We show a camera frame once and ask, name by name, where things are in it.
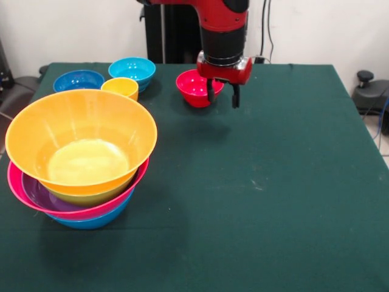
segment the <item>blue bowl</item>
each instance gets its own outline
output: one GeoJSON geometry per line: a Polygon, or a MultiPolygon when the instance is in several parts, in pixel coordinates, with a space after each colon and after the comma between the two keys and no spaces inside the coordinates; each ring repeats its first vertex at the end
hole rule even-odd
{"type": "Polygon", "coordinates": [[[139,85],[139,92],[143,92],[156,73],[156,65],[145,58],[124,58],[113,62],[108,72],[112,78],[127,77],[135,80],[139,85]]]}
{"type": "Polygon", "coordinates": [[[103,226],[106,226],[108,223],[114,221],[120,215],[120,213],[123,212],[125,207],[128,205],[128,202],[131,199],[134,190],[135,188],[129,194],[128,198],[119,207],[108,212],[103,216],[99,216],[93,219],[73,221],[73,220],[65,220],[65,219],[57,218],[56,216],[50,215],[48,213],[46,213],[46,215],[49,216],[50,218],[53,218],[55,221],[61,223],[62,225],[74,229],[90,230],[90,229],[101,228],[103,226]]]}
{"type": "Polygon", "coordinates": [[[77,70],[65,73],[54,82],[55,92],[73,89],[100,89],[104,83],[104,77],[92,70],[77,70]]]}

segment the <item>bowl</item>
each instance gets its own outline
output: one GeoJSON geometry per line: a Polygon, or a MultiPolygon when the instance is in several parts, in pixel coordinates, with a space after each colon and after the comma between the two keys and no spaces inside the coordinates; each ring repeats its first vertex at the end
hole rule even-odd
{"type": "Polygon", "coordinates": [[[118,77],[105,81],[102,85],[102,90],[138,100],[139,85],[135,80],[130,78],[118,77]]]}
{"type": "Polygon", "coordinates": [[[134,177],[134,182],[130,185],[130,187],[121,193],[119,196],[115,197],[111,201],[108,201],[105,204],[101,204],[96,207],[77,210],[77,211],[57,211],[52,209],[46,209],[35,204],[25,193],[22,185],[22,175],[23,172],[17,168],[12,162],[10,162],[8,166],[8,183],[11,188],[12,193],[16,196],[16,198],[25,204],[26,206],[35,209],[40,212],[44,212],[50,215],[55,216],[56,218],[61,218],[65,220],[88,220],[91,218],[102,216],[116,207],[119,207],[122,204],[131,191],[138,185],[139,181],[143,178],[148,168],[149,159],[147,159],[140,167],[138,172],[134,177]]]}
{"type": "Polygon", "coordinates": [[[144,92],[156,72],[156,65],[146,58],[130,57],[113,62],[108,68],[112,78],[127,77],[139,84],[139,92],[144,92]]]}
{"type": "Polygon", "coordinates": [[[46,214],[46,215],[49,216],[50,218],[53,218],[58,223],[65,225],[67,227],[70,227],[70,228],[82,229],[82,230],[98,229],[98,228],[101,228],[103,226],[106,226],[107,224],[109,224],[110,222],[115,220],[120,215],[120,213],[123,212],[125,207],[128,205],[128,202],[130,201],[130,199],[133,195],[133,192],[134,192],[134,189],[131,191],[131,193],[129,194],[127,199],[122,204],[120,204],[118,207],[113,209],[112,211],[108,212],[107,214],[104,214],[102,216],[95,217],[92,219],[65,220],[65,219],[57,218],[56,216],[53,216],[51,214],[46,214]]]}
{"type": "Polygon", "coordinates": [[[62,200],[77,204],[74,198],[82,196],[86,203],[89,196],[94,204],[96,191],[125,188],[156,140],[155,121],[141,104],[79,89],[24,108],[8,127],[5,148],[20,170],[63,194],[62,200]]]}
{"type": "Polygon", "coordinates": [[[53,85],[55,92],[73,89],[100,89],[104,77],[92,70],[77,70],[59,76],[53,85]]]}
{"type": "MultiPolygon", "coordinates": [[[[191,106],[205,108],[211,104],[208,101],[207,79],[201,77],[196,69],[186,71],[178,76],[176,86],[191,106]]],[[[215,97],[217,97],[222,91],[224,84],[213,81],[212,86],[215,90],[215,97]]]]}

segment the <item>yellow bowl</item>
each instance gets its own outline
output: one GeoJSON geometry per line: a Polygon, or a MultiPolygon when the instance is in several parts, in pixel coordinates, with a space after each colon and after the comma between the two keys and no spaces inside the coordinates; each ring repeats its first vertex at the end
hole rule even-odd
{"type": "Polygon", "coordinates": [[[122,190],[156,141],[155,121],[141,104],[94,89],[59,92],[32,103],[5,135],[10,160],[20,170],[63,200],[89,196],[80,199],[82,204],[122,190]]]}
{"type": "Polygon", "coordinates": [[[138,100],[139,85],[135,80],[130,78],[118,77],[110,79],[102,85],[102,90],[138,100]]]}

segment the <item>magenta bowl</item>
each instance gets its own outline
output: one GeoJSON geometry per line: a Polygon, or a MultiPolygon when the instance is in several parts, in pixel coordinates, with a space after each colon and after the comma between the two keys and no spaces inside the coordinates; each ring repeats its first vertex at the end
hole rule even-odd
{"type": "Polygon", "coordinates": [[[111,201],[108,201],[104,204],[87,208],[81,210],[73,210],[73,211],[58,211],[58,210],[50,210],[43,208],[36,203],[34,203],[26,192],[23,189],[22,176],[23,172],[16,167],[12,162],[10,162],[8,166],[8,184],[11,188],[11,191],[16,196],[16,198],[29,206],[32,209],[37,211],[41,211],[50,215],[53,215],[60,219],[65,220],[89,220],[95,217],[103,216],[108,212],[118,208],[122,203],[128,199],[131,192],[135,188],[135,186],[139,183],[139,181],[143,178],[148,168],[149,159],[147,159],[138,169],[135,179],[133,180],[132,185],[127,188],[122,194],[113,198],[111,201]]]}

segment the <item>pink bowl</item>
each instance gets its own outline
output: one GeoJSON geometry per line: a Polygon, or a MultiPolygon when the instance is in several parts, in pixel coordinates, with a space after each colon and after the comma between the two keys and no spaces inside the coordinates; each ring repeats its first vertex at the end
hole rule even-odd
{"type": "Polygon", "coordinates": [[[129,196],[131,191],[135,188],[135,186],[139,183],[139,181],[143,178],[148,168],[149,159],[147,159],[138,169],[136,179],[132,186],[127,189],[125,192],[115,197],[111,201],[108,201],[99,206],[95,206],[89,209],[83,209],[78,211],[70,211],[70,212],[60,212],[60,211],[52,211],[48,209],[44,209],[36,205],[25,193],[22,185],[22,174],[23,172],[16,167],[12,162],[10,162],[8,166],[8,184],[11,188],[13,194],[20,200],[23,204],[29,206],[32,209],[48,213],[56,216],[57,218],[66,219],[66,220],[88,220],[91,218],[103,216],[108,212],[114,210],[119,207],[129,196]]]}
{"type": "MultiPolygon", "coordinates": [[[[191,106],[195,108],[205,108],[211,104],[208,101],[207,79],[201,77],[196,69],[186,71],[178,76],[176,85],[184,96],[184,99],[191,106]]],[[[212,85],[215,90],[215,97],[217,97],[222,91],[224,84],[213,81],[212,85]]]]}

